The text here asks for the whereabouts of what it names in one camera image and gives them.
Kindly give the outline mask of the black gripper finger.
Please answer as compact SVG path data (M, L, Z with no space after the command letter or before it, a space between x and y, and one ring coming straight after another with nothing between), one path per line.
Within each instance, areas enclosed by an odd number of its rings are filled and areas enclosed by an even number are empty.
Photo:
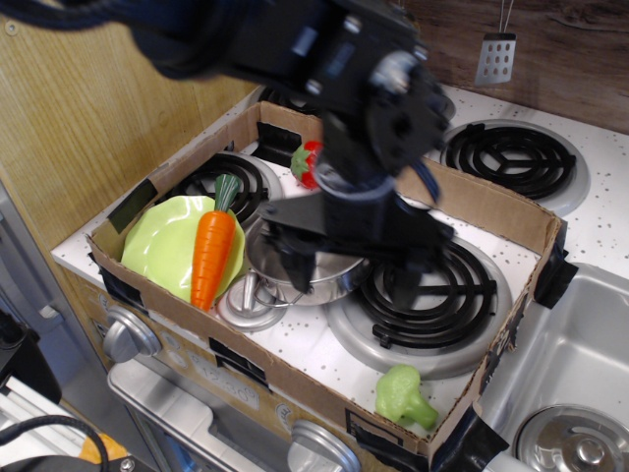
M425 273L440 266L442 252L435 247L396 246L390 266L390 299L399 310L411 309L416 300L416 290Z
M273 230L270 241L293 287L300 293L308 293L315 271L318 238L310 233Z

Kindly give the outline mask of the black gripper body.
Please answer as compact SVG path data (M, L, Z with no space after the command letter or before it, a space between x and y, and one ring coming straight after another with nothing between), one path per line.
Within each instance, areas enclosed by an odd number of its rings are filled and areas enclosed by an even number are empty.
M388 178L377 189L343 194L321 186L258 209L267 239L286 255L329 253L381 261L442 257L454 231L427 209L411 206Z

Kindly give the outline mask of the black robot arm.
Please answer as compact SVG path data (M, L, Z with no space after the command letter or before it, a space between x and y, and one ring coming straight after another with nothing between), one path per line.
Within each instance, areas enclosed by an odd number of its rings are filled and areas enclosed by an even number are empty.
M389 298L410 309L443 266L452 231L397 193L404 169L439 196L423 155L440 148L444 94L414 25L386 1L5 1L2 12L48 30L128 27L164 77L222 74L275 89L320 114L323 150L306 197L259 208L292 285L309 288L315 255L388 264Z

